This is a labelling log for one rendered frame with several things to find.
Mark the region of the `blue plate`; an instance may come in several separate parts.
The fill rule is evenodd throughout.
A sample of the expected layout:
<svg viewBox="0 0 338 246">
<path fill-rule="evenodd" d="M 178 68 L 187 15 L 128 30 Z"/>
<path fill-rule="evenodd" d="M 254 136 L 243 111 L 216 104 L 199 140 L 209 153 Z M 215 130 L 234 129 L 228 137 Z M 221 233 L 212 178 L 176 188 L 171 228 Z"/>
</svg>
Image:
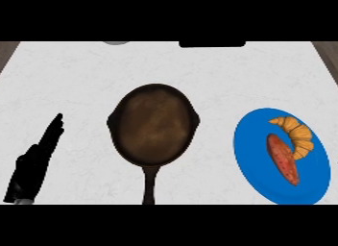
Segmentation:
<svg viewBox="0 0 338 246">
<path fill-rule="evenodd" d="M 322 197 L 330 183 L 330 165 L 327 154 L 315 133 L 313 150 L 297 160 L 299 184 L 284 179 L 266 151 L 266 135 L 275 134 L 287 146 L 290 139 L 281 128 L 269 123 L 278 116 L 290 113 L 262 108 L 250 111 L 238 121 L 234 130 L 234 156 L 246 181 L 257 193 L 275 204 L 313 204 Z"/>
</svg>

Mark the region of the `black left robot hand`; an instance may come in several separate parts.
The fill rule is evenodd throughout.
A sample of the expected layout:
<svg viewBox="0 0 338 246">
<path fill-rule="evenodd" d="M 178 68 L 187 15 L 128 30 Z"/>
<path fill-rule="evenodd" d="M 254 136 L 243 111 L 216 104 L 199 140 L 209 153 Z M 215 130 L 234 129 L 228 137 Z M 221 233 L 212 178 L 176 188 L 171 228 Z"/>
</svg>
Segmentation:
<svg viewBox="0 0 338 246">
<path fill-rule="evenodd" d="M 61 133 L 61 114 L 59 113 L 47 126 L 38 143 L 29 146 L 16 159 L 16 168 L 3 198 L 4 203 L 13 204 L 16 199 L 33 201 L 44 182 L 48 162 Z"/>
</svg>

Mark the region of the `golden croissant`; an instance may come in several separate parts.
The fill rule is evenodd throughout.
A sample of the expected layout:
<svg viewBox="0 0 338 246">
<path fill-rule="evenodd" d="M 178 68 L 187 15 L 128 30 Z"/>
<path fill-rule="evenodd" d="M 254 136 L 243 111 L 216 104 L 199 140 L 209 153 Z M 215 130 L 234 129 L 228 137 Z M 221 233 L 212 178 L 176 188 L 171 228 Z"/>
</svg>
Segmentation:
<svg viewBox="0 0 338 246">
<path fill-rule="evenodd" d="M 278 116 L 269 119 L 268 123 L 281 128 L 290 139 L 293 159 L 303 159 L 313 150 L 312 133 L 308 126 L 300 124 L 291 116 Z"/>
</svg>

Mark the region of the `dark brown cast-iron pan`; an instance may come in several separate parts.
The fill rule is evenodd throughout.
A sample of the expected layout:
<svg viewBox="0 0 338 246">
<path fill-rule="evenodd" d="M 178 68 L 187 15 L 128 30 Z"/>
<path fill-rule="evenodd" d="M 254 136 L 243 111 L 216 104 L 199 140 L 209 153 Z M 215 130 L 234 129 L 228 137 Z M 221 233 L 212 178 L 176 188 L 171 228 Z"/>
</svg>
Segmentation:
<svg viewBox="0 0 338 246">
<path fill-rule="evenodd" d="M 107 116 L 115 149 L 143 171 L 143 205 L 154 204 L 156 174 L 184 153 L 199 124 L 200 118 L 187 97 L 163 84 L 135 88 Z"/>
</svg>

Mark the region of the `reddish sweet potato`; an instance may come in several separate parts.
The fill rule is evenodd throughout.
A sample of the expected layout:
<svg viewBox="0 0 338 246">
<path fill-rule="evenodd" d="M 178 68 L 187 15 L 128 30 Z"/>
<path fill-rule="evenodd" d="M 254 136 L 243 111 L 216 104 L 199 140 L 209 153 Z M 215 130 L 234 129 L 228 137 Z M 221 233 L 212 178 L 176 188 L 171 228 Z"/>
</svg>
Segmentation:
<svg viewBox="0 0 338 246">
<path fill-rule="evenodd" d="M 297 186 L 299 177 L 291 152 L 287 145 L 274 134 L 268 134 L 266 136 L 266 151 L 281 176 L 293 186 Z"/>
</svg>

